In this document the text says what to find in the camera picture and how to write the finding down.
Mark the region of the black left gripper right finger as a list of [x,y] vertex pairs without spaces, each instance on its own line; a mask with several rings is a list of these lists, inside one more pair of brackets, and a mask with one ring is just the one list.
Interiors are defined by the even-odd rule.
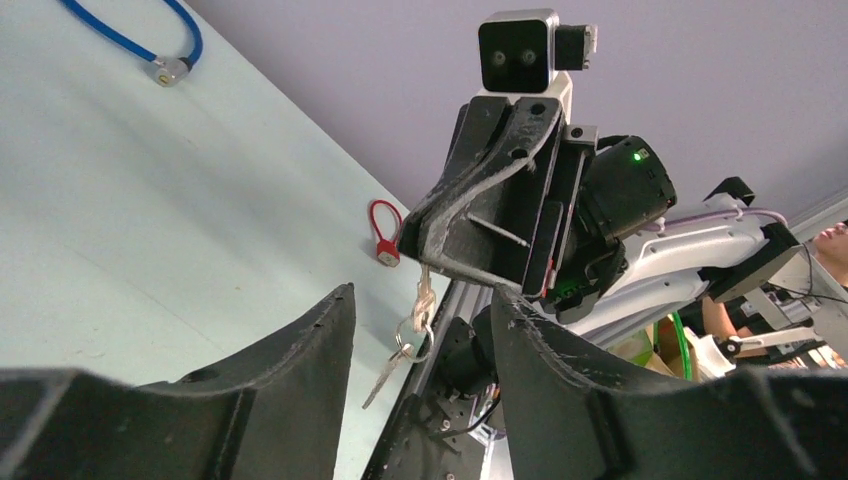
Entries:
[[748,368],[693,383],[634,365],[506,287],[491,304],[518,479],[843,479],[847,376]]

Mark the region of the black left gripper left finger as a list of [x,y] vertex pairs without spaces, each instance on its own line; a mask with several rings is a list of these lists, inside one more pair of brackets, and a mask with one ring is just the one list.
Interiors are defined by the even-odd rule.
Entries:
[[342,284],[300,318],[175,382],[1,373],[5,479],[329,479],[356,325]]

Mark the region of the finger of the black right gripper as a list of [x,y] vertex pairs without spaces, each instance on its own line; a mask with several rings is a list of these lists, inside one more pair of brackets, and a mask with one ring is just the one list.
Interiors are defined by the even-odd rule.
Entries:
[[420,260],[451,278],[485,285],[524,280],[548,165],[535,157],[560,133],[563,111],[549,97],[521,97],[510,107],[482,161],[424,217]]
[[504,128],[510,109],[509,100],[500,96],[475,96],[460,108],[441,176],[403,221],[399,234],[402,255],[419,259],[419,234],[424,217],[446,189],[482,161]]

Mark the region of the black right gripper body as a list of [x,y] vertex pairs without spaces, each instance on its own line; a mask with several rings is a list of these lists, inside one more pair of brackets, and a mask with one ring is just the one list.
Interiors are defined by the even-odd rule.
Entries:
[[566,126],[551,150],[522,294],[544,297],[561,270],[585,165],[597,147],[598,128]]

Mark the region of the silver key bunch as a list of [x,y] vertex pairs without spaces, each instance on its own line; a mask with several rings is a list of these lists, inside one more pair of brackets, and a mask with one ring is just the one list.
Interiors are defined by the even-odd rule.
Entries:
[[432,348],[426,347],[424,353],[419,353],[418,347],[422,343],[432,344],[435,340],[433,322],[437,304],[438,297],[432,286],[430,268],[422,264],[411,312],[395,328],[396,350],[389,356],[374,386],[362,403],[363,410],[367,410],[372,405],[393,372],[400,366],[405,363],[419,364],[429,359]]

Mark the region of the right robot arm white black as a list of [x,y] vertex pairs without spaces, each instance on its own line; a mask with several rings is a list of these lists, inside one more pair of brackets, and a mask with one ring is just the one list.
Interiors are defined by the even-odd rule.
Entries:
[[553,98],[483,95],[461,108],[443,174],[397,246],[608,346],[702,297],[747,294],[800,253],[784,219],[751,197],[728,178],[680,209],[642,138],[571,126]]

